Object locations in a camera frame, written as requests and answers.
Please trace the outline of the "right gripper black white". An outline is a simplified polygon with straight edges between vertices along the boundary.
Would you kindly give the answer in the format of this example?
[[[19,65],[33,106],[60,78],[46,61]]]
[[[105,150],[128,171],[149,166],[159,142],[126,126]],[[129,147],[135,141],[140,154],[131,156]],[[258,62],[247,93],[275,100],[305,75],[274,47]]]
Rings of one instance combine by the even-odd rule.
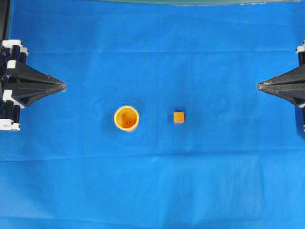
[[[300,108],[305,107],[305,41],[296,48],[299,67],[282,75],[262,81],[257,85],[259,91],[277,96]]]

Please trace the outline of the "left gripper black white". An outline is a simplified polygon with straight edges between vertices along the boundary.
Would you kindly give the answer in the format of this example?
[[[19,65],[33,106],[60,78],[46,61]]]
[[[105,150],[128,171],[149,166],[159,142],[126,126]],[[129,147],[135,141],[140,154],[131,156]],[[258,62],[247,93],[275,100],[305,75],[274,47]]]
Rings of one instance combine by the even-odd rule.
[[[65,91],[64,82],[25,64],[29,52],[21,40],[0,41],[0,129],[19,131],[20,110],[39,99]],[[12,79],[32,83],[10,83]]]

